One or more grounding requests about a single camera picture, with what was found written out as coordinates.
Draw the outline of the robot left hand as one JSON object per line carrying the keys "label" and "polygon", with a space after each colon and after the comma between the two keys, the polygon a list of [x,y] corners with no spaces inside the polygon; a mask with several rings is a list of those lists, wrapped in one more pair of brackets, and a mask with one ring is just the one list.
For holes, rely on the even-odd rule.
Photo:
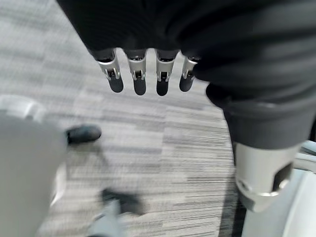
{"label": "robot left hand", "polygon": [[243,205],[266,209],[316,119],[313,0],[61,0],[98,61],[108,50],[181,51],[222,109]]}

